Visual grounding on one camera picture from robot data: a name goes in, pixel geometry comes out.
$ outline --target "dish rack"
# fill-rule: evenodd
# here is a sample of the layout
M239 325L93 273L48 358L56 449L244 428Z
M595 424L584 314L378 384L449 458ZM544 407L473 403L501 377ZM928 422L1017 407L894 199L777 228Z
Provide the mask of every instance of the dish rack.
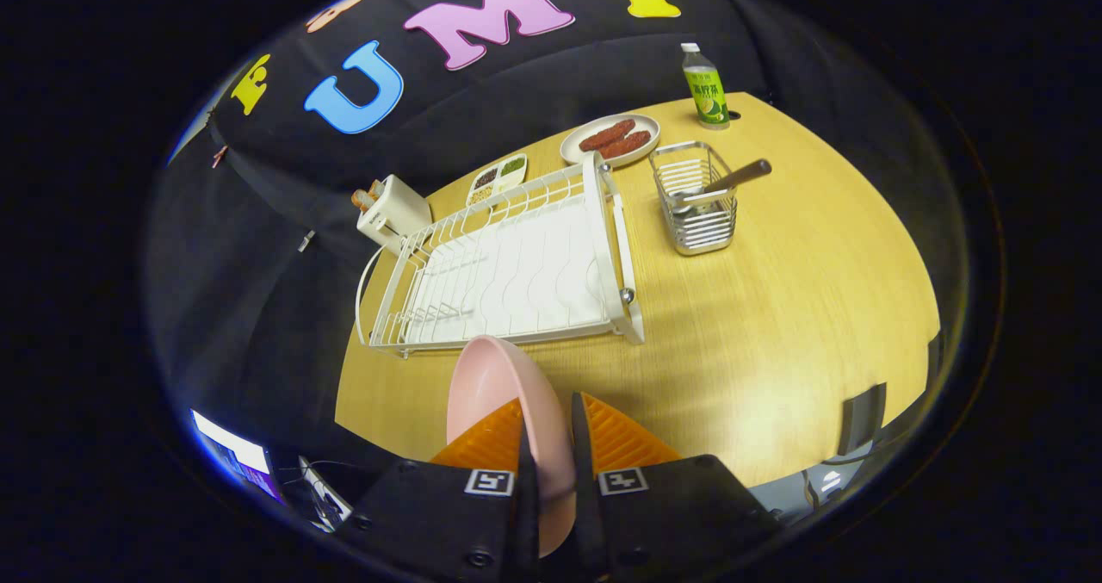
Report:
M657 156L665 156L661 164L656 162ZM693 198L693 206L678 206L676 198L699 194L731 174L719 152L704 142L670 143L655 148L647 159L655 171L666 229L678 253L695 256L731 245L738 207L735 187Z
M611 168L587 152L407 235L367 346L409 356L477 335L606 332L642 344L623 209Z

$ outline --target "pink bowl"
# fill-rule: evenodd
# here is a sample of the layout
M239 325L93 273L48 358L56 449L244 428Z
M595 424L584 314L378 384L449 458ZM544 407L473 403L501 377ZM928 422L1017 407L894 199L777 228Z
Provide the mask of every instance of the pink bowl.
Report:
M540 557L574 527L574 457L566 419L543 371L507 341L478 336L460 354L447 393L447 442L512 398L528 429L540 489Z

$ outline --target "stainless steel basket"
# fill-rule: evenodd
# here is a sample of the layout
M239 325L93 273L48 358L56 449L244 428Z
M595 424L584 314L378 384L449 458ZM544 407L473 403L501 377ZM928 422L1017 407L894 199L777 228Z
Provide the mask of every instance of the stainless steel basket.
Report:
M730 246L738 207L735 187L693 197L691 206L679 206L679 195L684 198L700 194L705 186L731 174L719 152L704 142L682 142L655 148L647 159L655 171L666 227L678 252L695 256Z

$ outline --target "blue letter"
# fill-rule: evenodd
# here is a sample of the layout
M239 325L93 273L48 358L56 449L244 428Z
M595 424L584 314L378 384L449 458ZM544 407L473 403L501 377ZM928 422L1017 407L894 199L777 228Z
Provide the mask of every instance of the blue letter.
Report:
M378 41L369 42L353 51L352 56L348 56L343 64L346 69L356 66L379 86L379 94L375 100L364 107L353 104L337 89L337 77L333 76L326 77L317 88L314 88L306 97L303 108L307 112L318 112L337 131L348 134L365 132L378 125L378 121L385 119L390 109L398 105L398 99L402 96L402 76L376 53L378 46Z

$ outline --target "bottle label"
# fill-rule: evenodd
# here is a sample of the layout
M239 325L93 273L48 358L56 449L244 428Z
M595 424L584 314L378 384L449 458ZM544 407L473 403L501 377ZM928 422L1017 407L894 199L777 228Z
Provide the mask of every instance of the bottle label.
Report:
M696 117L703 123L723 125L731 120L727 116L727 99L723 96L723 85L720 84L720 73L685 72L685 80L689 80L692 100L696 104Z

